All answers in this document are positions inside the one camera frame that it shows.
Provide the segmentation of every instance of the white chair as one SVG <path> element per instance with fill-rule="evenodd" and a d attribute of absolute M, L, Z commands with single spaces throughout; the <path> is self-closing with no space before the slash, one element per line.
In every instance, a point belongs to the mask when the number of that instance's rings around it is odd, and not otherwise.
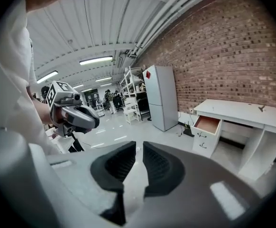
<path fill-rule="evenodd" d="M 129 124 L 131 124 L 131 121 L 135 119 L 139 122 L 138 105 L 134 97 L 126 99 L 125 107 L 123 108 L 123 114 L 125 120 Z"/>

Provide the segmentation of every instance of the cable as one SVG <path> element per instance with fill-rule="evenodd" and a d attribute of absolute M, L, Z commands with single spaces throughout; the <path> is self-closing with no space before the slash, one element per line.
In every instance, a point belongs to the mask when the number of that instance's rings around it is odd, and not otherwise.
<path fill-rule="evenodd" d="M 190 114 L 190 118 L 191 118 L 191 120 L 192 120 L 192 122 L 193 122 L 193 125 L 194 125 L 195 123 L 194 123 L 194 121 L 193 121 L 193 119 L 192 119 L 191 111 L 189 111 L 189 114 Z"/>
<path fill-rule="evenodd" d="M 85 0 L 84 0 L 84 8 L 85 8 L 85 15 L 86 15 L 87 28 L 89 29 L 89 33 L 90 33 L 90 37 L 91 37 L 92 46 L 94 46 L 94 42 L 93 42 L 93 40 L 92 40 L 91 29 L 90 29 L 90 25 L 89 25 L 89 20 L 88 20 L 88 18 L 87 18 L 87 11 L 86 11 Z"/>
<path fill-rule="evenodd" d="M 101 148 L 103 148 L 103 147 L 100 147 L 100 148 L 92 147 L 90 144 L 85 143 L 85 142 L 82 142 L 82 143 L 84 143 L 84 144 L 86 144 L 86 145 L 90 146 L 90 147 L 91 147 L 91 148 L 93 148 L 93 149 L 101 149 Z"/>
<path fill-rule="evenodd" d="M 82 142 L 82 143 L 84 143 L 84 144 L 86 144 L 86 145 L 88 145 L 88 146 L 90 146 L 90 147 L 91 147 L 91 145 L 90 145 L 90 144 L 88 144 L 88 143 L 85 143 L 85 142 Z"/>
<path fill-rule="evenodd" d="M 183 133 L 183 130 L 182 130 L 182 126 L 181 126 L 181 125 L 179 125 L 179 126 L 180 126 L 180 129 L 181 129 L 181 134 L 178 135 L 178 137 L 181 137 L 181 136 L 182 136 L 182 133 Z"/>

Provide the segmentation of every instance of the ceiling light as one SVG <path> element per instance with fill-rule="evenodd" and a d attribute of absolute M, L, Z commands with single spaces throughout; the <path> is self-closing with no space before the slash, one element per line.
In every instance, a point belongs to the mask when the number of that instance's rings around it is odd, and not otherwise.
<path fill-rule="evenodd" d="M 96 82 L 99 82 L 99 81 L 104 81 L 104 80 L 109 80 L 109 79 L 111 79 L 111 77 L 108 77 L 108 78 L 102 78 L 102 79 L 97 79 L 97 80 L 95 80 Z"/>
<path fill-rule="evenodd" d="M 109 57 L 99 57 L 99 58 L 93 58 L 93 59 L 88 59 L 88 60 L 84 60 L 84 61 L 80 61 L 80 65 L 87 65 L 90 63 L 98 63 L 98 62 L 104 62 L 104 61 L 112 61 L 113 57 L 109 56 Z"/>
<path fill-rule="evenodd" d="M 73 89 L 79 88 L 79 87 L 82 87 L 82 86 L 83 86 L 83 85 L 77 85 L 77 86 L 73 87 Z"/>
<path fill-rule="evenodd" d="M 111 85 L 111 83 L 110 84 L 106 84 L 106 85 L 101 85 L 100 87 L 102 87 L 102 86 L 109 86 L 109 85 Z"/>
<path fill-rule="evenodd" d="M 40 84 L 40 83 L 46 81 L 47 79 L 49 79 L 49 78 L 51 78 L 52 76 L 55 76 L 55 75 L 57 75 L 57 74 L 58 74 L 57 71 L 51 72 L 51 73 L 49 73 L 48 75 L 45 75 L 43 78 L 39 79 L 39 80 L 37 81 L 37 84 Z"/>
<path fill-rule="evenodd" d="M 86 89 L 86 90 L 83 90 L 83 91 L 81 91 L 81 92 L 86 92 L 86 91 L 90 91 L 90 90 L 92 90 L 92 89 Z"/>

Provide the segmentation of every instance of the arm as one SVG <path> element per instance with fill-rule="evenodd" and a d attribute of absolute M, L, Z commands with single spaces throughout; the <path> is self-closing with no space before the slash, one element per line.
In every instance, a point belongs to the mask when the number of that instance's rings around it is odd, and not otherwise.
<path fill-rule="evenodd" d="M 26 90 L 28 92 L 29 97 L 33 101 L 33 104 L 34 104 L 34 106 L 35 106 L 35 108 L 36 108 L 36 110 L 38 112 L 38 115 L 39 115 L 41 121 L 44 124 L 53 124 L 53 122 L 52 122 L 52 120 L 51 120 L 51 118 L 49 116 L 48 105 L 46 105 L 46 104 L 44 104 L 42 102 L 39 102 L 37 99 L 33 98 L 32 93 L 30 91 L 30 87 L 27 87 Z"/>

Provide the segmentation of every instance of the red logo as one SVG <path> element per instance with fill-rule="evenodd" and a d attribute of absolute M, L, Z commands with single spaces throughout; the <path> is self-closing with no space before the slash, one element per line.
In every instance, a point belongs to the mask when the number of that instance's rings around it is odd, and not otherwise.
<path fill-rule="evenodd" d="M 151 77 L 151 73 L 147 71 L 147 78 L 149 79 Z"/>

